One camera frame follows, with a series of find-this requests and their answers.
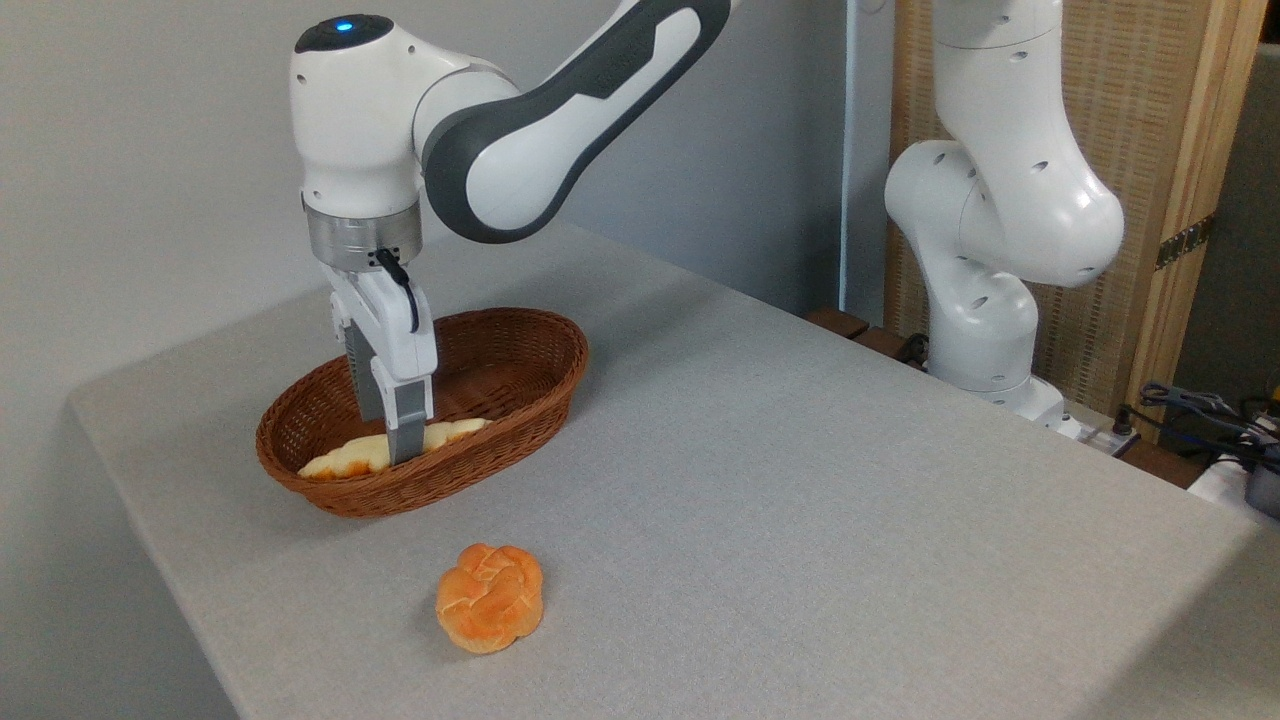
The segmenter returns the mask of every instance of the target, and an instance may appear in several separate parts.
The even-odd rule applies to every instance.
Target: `bread roll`
[[[462,650],[498,652],[541,621],[543,569],[518,547],[472,544],[440,577],[435,618]]]
[[[490,420],[472,418],[456,423],[431,423],[422,432],[425,452],[439,450],[460,437],[471,434],[488,425]],[[342,480],[366,475],[390,468],[392,452],[387,436],[356,438],[347,445],[330,450],[298,470],[298,475],[312,480]]]

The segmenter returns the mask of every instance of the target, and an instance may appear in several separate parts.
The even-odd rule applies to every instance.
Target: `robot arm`
[[[303,204],[332,218],[390,218],[417,204],[421,173],[431,208],[458,234],[529,237],[586,165],[701,58],[739,3],[623,0],[526,94],[492,64],[387,18],[325,20],[302,36],[292,63]],[[329,264],[344,255],[316,242],[314,232]],[[356,261],[367,264],[360,251]],[[402,249],[402,260],[411,254]]]
[[[1119,200],[1080,154],[1061,83],[1061,0],[937,0],[938,117],[884,188],[929,297],[929,373],[1059,428],[1061,393],[1032,377],[1036,300],[1023,279],[1078,287],[1115,259]]]
[[[385,418],[394,464],[422,450],[438,363],[426,296],[402,268],[422,249],[419,178],[458,234],[529,237],[701,58],[739,1],[623,0],[527,94],[490,63],[379,15],[333,18],[298,40],[291,104],[311,250],[333,286],[361,415]]]

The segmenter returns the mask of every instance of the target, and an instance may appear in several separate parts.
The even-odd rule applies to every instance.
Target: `woven screen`
[[[1125,210],[1115,264],[1078,290],[1032,286],[1041,310],[1036,374],[1069,400],[1115,410],[1133,363],[1208,0],[1069,0],[1062,85],[1085,158]],[[932,4],[899,0],[893,155],[948,137],[933,108]],[[886,325],[928,332],[928,301],[910,247],[891,231]]]

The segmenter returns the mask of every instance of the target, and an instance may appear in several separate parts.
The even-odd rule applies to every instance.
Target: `brown wicker basket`
[[[408,462],[346,480],[297,471],[344,442],[385,432],[364,423],[346,357],[284,391],[257,427],[257,457],[284,487],[346,518],[394,515],[448,497],[526,457],[568,418],[586,370],[586,337],[545,310],[494,307],[435,322],[440,365],[434,420],[486,418],[493,424]]]

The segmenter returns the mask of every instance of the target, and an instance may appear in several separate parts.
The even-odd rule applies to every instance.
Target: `table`
[[[545,447],[339,519],[257,465],[339,351],[315,293],[72,407],[246,719],[1276,717],[1280,538],[799,318],[585,231],[428,245],[436,315],[576,320]],[[474,657],[434,588],[536,553],[539,630]]]

